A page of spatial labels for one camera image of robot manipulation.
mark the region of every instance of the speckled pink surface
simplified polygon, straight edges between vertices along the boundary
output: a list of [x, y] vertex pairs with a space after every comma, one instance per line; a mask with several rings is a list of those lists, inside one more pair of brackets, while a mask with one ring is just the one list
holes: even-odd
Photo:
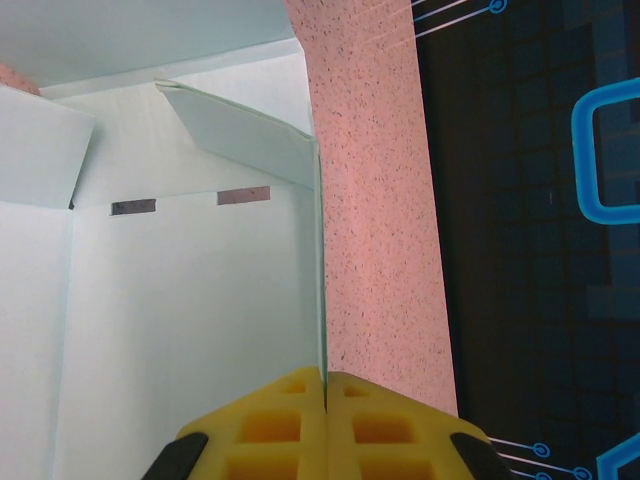
[[329, 367], [456, 411], [409, 0], [288, 0], [323, 157]]

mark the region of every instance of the yellow plastic object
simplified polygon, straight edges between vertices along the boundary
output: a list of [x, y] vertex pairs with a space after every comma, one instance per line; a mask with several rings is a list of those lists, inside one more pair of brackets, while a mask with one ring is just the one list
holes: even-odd
[[190, 423], [144, 479], [514, 478], [470, 423], [353, 375], [327, 384], [327, 411], [308, 367]]
[[326, 480], [326, 412], [318, 367], [280, 380], [185, 426], [209, 441], [189, 480]]
[[464, 420], [345, 373], [329, 373], [327, 412], [331, 480], [474, 480], [450, 436], [489, 443]]

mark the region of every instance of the square hole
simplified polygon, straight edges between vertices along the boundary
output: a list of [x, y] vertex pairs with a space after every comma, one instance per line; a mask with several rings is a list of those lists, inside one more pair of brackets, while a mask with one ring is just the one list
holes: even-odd
[[416, 459], [361, 459], [362, 480], [435, 480], [431, 463]]
[[300, 414], [293, 410], [269, 410], [247, 416], [240, 442], [275, 443], [300, 441]]
[[246, 455], [227, 459], [225, 480], [297, 480], [298, 459], [294, 456]]
[[387, 413], [366, 413], [353, 417], [356, 443], [415, 443], [415, 431], [404, 417]]
[[294, 380], [280, 391], [282, 393], [304, 393], [307, 391], [307, 386], [302, 380]]

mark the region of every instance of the rectangular slot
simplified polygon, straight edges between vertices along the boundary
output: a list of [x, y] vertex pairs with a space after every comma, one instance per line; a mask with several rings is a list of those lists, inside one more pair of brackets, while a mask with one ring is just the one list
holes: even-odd
[[378, 458], [361, 459], [362, 480], [436, 480], [428, 460]]
[[411, 422], [387, 413], [366, 413], [353, 418], [356, 443], [415, 443]]
[[156, 199], [130, 200], [111, 204], [111, 216], [135, 215], [136, 213], [152, 213], [156, 211]]
[[227, 459], [225, 480], [297, 480], [298, 459], [295, 456], [234, 456]]
[[237, 188], [218, 192], [218, 205], [263, 202], [271, 200], [271, 187]]
[[244, 421], [240, 442], [299, 442], [300, 424], [300, 413], [293, 410], [253, 413]]

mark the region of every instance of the blue neon line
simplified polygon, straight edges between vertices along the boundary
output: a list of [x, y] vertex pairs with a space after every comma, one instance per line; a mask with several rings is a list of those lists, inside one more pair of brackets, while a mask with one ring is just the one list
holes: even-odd
[[[418, 5], [419, 3], [422, 3], [424, 1], [425, 0], [418, 0], [416, 2], [413, 2], [411, 4], [411, 6], [413, 7], [414, 5]], [[458, 0], [457, 2], [450, 3], [449, 5], [445, 5], [444, 7], [441, 7], [441, 8], [438, 8], [437, 10], [434, 10], [433, 12], [428, 12], [428, 13], [425, 13], [424, 15], [420, 15], [419, 17], [414, 18], [413, 21], [414, 21], [414, 23], [415, 22], [419, 22], [420, 20], [424, 20], [425, 18], [429, 18], [429, 17], [431, 17], [433, 15], [436, 15], [436, 14], [438, 14], [440, 12], [444, 12], [445, 10], [449, 10], [450, 8], [453, 8], [456, 5], [460, 5], [461, 3], [464, 3], [466, 1], [468, 1], [468, 0]]]
[[520, 475], [521, 477], [536, 478], [535, 475], [531, 475], [530, 473], [519, 472], [517, 470], [511, 470], [511, 472], [515, 473], [516, 475]]
[[464, 17], [457, 18], [457, 19], [452, 20], [450, 22], [443, 23], [442, 25], [434, 27], [431, 30], [427, 30], [426, 32], [419, 33], [418, 35], [416, 35], [416, 38], [420, 38], [420, 37], [423, 37], [425, 35], [429, 35], [430, 33], [436, 32], [436, 31], [441, 30], [441, 29], [443, 29], [445, 27], [449, 27], [449, 26], [454, 25], [456, 23], [462, 22], [463, 20], [466, 20], [466, 19], [471, 18], [471, 17], [475, 17], [476, 15], [480, 15], [481, 13], [488, 12], [488, 11], [489, 11], [489, 7], [482, 8], [480, 10], [477, 10], [477, 11], [473, 12], [473, 13], [470, 13], [469, 15], [465, 15]]
[[618, 469], [640, 457], [640, 433], [596, 459], [600, 480], [618, 480]]
[[571, 473], [573, 475], [573, 470], [569, 470], [568, 468], [556, 467], [555, 465], [549, 465], [547, 463], [536, 462], [534, 460], [527, 460], [526, 458], [513, 457], [511, 455], [506, 455], [504, 453], [500, 453], [501, 457], [508, 458], [509, 460], [515, 460], [517, 462], [530, 463], [531, 465], [538, 465], [539, 467], [551, 468], [552, 470], [557, 470], [559, 472]]
[[531, 445], [523, 445], [522, 443], [509, 442], [507, 440], [500, 440], [500, 439], [491, 438], [491, 437], [489, 437], [489, 440], [491, 440], [494, 443], [504, 443], [505, 445], [511, 445], [513, 447], [520, 447], [520, 448], [526, 448], [528, 450], [533, 450], [533, 446]]

